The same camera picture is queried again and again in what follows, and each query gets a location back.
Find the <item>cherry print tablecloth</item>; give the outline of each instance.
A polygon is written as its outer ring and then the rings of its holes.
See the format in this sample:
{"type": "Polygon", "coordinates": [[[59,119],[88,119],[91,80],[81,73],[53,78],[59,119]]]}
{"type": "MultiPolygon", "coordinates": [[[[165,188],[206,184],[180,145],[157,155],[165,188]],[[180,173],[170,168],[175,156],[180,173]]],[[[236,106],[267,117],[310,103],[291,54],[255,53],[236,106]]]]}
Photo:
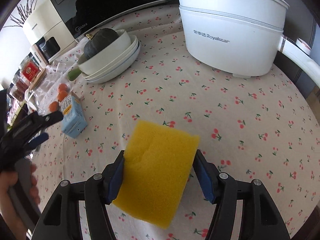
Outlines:
{"type": "MultiPolygon", "coordinates": [[[[88,126],[76,139],[62,134],[60,124],[48,129],[50,139],[33,158],[40,207],[61,180],[87,180],[113,162],[143,119],[198,134],[199,148],[220,171],[238,180],[262,180],[293,236],[320,199],[318,124],[295,85],[276,66],[264,76],[239,79],[197,61],[186,50],[178,5],[144,9],[106,27],[135,34],[141,52],[109,82],[74,81],[88,126]]],[[[86,41],[59,60],[76,66],[86,41]]],[[[204,239],[214,208],[193,170],[167,230],[107,206],[119,240],[204,239]]],[[[241,202],[237,211],[233,239],[241,202]]],[[[89,239],[84,203],[80,212],[84,239],[89,239]]]]}

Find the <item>kabocha squash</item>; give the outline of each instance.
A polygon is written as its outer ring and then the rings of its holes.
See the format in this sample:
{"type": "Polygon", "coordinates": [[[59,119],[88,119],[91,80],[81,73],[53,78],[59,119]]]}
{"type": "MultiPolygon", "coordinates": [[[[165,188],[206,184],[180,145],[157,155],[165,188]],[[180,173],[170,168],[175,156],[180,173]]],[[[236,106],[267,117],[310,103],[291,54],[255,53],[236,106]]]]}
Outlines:
{"type": "Polygon", "coordinates": [[[112,29],[104,28],[99,30],[95,35],[87,34],[86,37],[89,41],[84,46],[84,56],[89,60],[114,42],[119,35],[112,29]]]}

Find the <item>human hand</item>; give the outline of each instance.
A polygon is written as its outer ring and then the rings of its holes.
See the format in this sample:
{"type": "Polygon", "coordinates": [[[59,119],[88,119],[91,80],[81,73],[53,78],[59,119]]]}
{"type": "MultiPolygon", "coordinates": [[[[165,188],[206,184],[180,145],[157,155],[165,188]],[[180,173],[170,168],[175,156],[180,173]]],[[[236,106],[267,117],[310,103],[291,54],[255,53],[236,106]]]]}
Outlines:
{"type": "MultiPolygon", "coordinates": [[[[32,164],[30,166],[30,180],[32,187],[30,189],[30,196],[33,198],[36,204],[40,203],[39,190],[36,187],[37,180],[32,175],[36,171],[36,166],[32,164]]],[[[0,210],[2,217],[6,222],[9,229],[12,231],[17,240],[25,240],[27,228],[23,224],[22,220],[16,213],[11,199],[8,195],[9,187],[12,187],[17,183],[18,174],[15,171],[2,171],[0,173],[0,210]]]]}

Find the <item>stack of plates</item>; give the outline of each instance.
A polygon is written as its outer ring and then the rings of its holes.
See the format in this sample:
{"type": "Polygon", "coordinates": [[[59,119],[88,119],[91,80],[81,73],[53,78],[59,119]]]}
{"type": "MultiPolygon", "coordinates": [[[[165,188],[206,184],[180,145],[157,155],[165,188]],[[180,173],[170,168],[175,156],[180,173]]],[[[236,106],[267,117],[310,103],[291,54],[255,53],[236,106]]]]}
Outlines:
{"type": "Polygon", "coordinates": [[[131,45],[120,56],[104,66],[102,69],[92,75],[82,73],[82,76],[89,83],[99,84],[109,81],[120,75],[130,67],[137,59],[140,52],[140,45],[135,35],[130,35],[131,45]]]}

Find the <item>white wall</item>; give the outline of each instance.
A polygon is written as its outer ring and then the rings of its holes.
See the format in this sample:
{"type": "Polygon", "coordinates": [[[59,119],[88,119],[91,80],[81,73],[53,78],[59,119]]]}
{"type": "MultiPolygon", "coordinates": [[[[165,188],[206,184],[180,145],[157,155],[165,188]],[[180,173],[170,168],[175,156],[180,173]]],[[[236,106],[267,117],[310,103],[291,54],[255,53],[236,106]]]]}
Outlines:
{"type": "MultiPolygon", "coordinates": [[[[38,0],[36,8],[43,0],[38,0]]],[[[21,0],[21,4],[25,5],[27,0],[21,0]]],[[[12,15],[20,18],[15,8],[12,15]]],[[[4,26],[16,25],[8,19],[4,26]]],[[[7,88],[11,83],[13,75],[18,70],[18,66],[23,58],[29,54],[30,43],[27,40],[21,27],[7,27],[0,31],[0,84],[7,88]]]]}

